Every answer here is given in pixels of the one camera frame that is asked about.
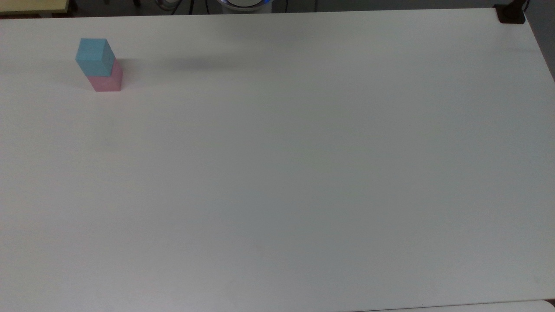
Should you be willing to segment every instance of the white table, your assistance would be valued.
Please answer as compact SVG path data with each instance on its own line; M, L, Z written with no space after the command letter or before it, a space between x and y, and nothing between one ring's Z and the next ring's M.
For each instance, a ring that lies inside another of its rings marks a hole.
M493 9L0 21L0 311L555 298L555 84ZM123 90L74 61L107 38Z

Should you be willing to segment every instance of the foam block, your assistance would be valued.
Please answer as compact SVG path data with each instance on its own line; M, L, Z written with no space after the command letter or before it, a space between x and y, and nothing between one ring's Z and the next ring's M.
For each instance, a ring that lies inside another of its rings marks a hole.
M123 70L118 60L114 59L112 72L109 77L87 76L96 92L120 91L122 89Z
M115 55L106 39L82 38L75 60L85 76L108 77L112 73Z

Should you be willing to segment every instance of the black object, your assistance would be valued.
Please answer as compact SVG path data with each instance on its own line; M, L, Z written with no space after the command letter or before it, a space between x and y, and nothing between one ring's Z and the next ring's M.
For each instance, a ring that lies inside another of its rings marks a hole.
M503 24L524 24L526 17L522 6L526 0L514 0L513 2L504 4L495 4L493 7L497 11L497 17Z
M79 10L79 7L77 6L77 2L75 2L75 0L69 0L68 8L71 10L71 12L77 12L77 10Z

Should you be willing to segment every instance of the cable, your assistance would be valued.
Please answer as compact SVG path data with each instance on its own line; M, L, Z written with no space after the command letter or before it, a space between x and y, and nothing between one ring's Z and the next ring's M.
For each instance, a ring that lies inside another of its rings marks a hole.
M170 15L174 15L174 14L175 14L175 11L177 11L177 8L179 8L179 5L181 4L181 1L183 1L183 0L179 0L179 1L177 2L177 4L175 5L175 8L173 9L173 11L171 12Z
M195 6L195 0L191 0L191 4L189 5L189 15L193 15L194 6Z

